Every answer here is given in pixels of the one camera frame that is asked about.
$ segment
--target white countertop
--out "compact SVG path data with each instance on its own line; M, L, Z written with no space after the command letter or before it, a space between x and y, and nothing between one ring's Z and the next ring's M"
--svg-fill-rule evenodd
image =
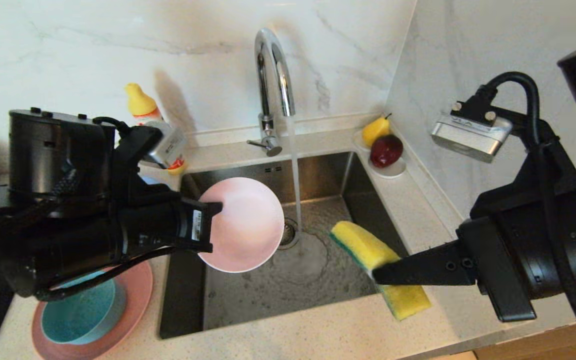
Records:
M297 136L299 157L358 151L354 130ZM272 161L290 158L288 141ZM245 143L191 148L188 171L262 164L269 161L258 148ZM386 179L372 174L400 237L410 253L449 242L457 219L446 215L441 196L425 178L414 155L404 151L407 171ZM364 166L366 156L361 156ZM178 177L165 171L144 170L176 189ZM150 261L154 287L148 309L128 337L101 359L427 359L460 353L496 342L550 330L575 321L562 295L533 301L538 319L501 323L487 296L476 286L426 286L432 308L404 321L393 318L381 294L301 310L290 314L161 340L158 337L166 280L167 257ZM39 358L30 327L37 307L34 298L15 296L0 330L0 359Z

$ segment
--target sink basin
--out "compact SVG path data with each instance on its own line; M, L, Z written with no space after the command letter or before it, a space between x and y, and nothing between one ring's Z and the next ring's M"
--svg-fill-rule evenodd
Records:
M198 199L233 177L252 178L279 198L284 236L276 253L245 273L224 273L194 253L170 255L159 335L166 339L374 294L368 275L329 237L352 221L406 256L386 208L354 152L298 159L302 232L290 160L186 174L180 191Z

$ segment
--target plastic bottle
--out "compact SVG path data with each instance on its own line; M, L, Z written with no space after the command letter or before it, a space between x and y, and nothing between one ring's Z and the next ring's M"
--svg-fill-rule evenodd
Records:
M164 121L162 112L157 107L157 102L146 95L139 84L130 82L130 84L125 86L124 90L128 94L128 111L130 111L134 119L134 122L128 123L128 125L141 126L148 123L148 121ZM188 164L182 155L176 159L167 171L171 175L179 175L186 170L187 166Z

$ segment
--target teal bowl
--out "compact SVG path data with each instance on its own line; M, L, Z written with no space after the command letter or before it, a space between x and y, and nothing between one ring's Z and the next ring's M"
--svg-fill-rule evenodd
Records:
M103 271L80 277L62 287L71 287L99 274ZM112 330L125 308L126 292L113 278L63 300L47 303L41 314L41 331L51 342L82 346Z

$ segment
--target faucet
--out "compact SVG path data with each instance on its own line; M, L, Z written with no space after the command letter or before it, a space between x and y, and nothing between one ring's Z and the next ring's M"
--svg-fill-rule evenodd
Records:
M295 102L293 101L293 87L290 82L286 57L282 50L279 39L270 29L259 30L254 39L254 61L256 62L256 74L259 80L259 95L261 97L261 113L259 114L259 126L261 128L261 142L246 141L246 143L263 148L268 157L274 157L282 152L279 145L279 137L275 132L274 116L270 112L268 102L268 68L272 68L275 74L276 84L281 95L281 109L283 116L295 114Z

